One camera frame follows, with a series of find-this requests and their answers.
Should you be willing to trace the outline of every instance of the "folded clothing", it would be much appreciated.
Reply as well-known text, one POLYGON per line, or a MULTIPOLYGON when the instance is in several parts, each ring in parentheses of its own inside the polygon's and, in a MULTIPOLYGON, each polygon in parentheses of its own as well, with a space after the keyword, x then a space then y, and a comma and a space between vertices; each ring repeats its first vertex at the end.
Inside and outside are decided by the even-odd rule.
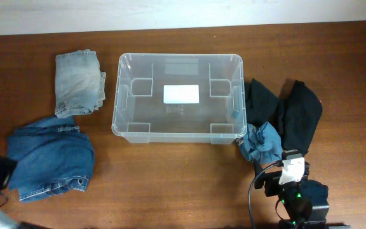
POLYGON ((105 73, 94 51, 84 50, 56 56, 56 109, 59 118, 88 115, 105 99, 105 73))
POLYGON ((289 97, 280 102, 277 113, 283 149, 297 149, 304 156, 323 113, 320 100, 304 82, 296 80, 289 97))
POLYGON ((95 162, 88 136, 72 117, 54 116, 16 129, 8 137, 7 156, 18 162, 8 187, 18 189, 21 202, 85 191, 95 162))
POLYGON ((237 139, 241 154, 249 162, 272 163, 282 158, 280 136, 268 122, 258 129, 248 124, 247 133, 237 139))
POLYGON ((275 113, 279 98, 255 79, 244 83, 244 90, 247 123, 260 127, 275 113))

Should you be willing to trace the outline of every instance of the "wooden table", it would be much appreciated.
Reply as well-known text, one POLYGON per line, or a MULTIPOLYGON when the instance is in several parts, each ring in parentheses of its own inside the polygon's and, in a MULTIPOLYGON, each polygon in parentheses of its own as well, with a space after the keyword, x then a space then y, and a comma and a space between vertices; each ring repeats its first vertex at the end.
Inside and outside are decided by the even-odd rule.
MULTIPOLYGON (((247 81, 280 95, 298 79, 321 99, 309 178, 329 186, 328 221, 366 228, 366 22, 0 36, 0 153, 15 127, 53 115, 55 55, 86 48, 107 73, 104 106, 76 117, 95 148, 94 177, 85 193, 30 204, 9 192, 3 211, 13 219, 52 228, 249 226, 254 173, 237 145, 130 144, 111 132, 122 53, 237 53, 247 81)), ((253 192, 258 223, 277 223, 275 202, 253 192)))

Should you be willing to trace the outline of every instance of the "white backdrop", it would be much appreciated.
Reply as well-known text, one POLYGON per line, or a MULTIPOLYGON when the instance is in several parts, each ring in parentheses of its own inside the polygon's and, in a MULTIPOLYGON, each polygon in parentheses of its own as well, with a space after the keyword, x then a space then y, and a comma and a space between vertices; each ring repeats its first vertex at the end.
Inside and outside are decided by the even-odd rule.
POLYGON ((0 0, 0 34, 366 20, 366 0, 0 0))

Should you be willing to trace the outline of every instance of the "plastic container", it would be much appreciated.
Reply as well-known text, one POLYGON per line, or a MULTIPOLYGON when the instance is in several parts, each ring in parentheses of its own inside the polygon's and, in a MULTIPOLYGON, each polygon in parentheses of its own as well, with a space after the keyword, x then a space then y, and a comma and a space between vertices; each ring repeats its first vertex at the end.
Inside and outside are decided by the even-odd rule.
POLYGON ((230 144, 247 131, 236 54, 125 53, 112 131, 129 142, 230 144))

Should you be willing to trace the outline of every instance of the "crumpled blue cloth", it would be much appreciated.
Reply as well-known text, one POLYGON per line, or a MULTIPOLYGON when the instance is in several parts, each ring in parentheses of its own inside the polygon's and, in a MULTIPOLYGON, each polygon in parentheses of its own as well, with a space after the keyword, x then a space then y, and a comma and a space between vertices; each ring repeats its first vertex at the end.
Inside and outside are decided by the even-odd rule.
POLYGON ((105 76, 100 72, 100 62, 94 51, 57 55, 56 116, 88 115, 98 110, 105 99, 105 76))
POLYGON ((244 137, 236 140, 247 161, 256 160, 262 164, 281 160, 283 149, 280 136, 269 122, 264 123, 259 129, 252 124, 247 124, 247 127, 244 137))
POLYGON ((7 142, 8 158, 18 162, 8 187, 18 189, 21 202, 87 189, 95 154, 73 117, 37 121, 16 129, 7 142))

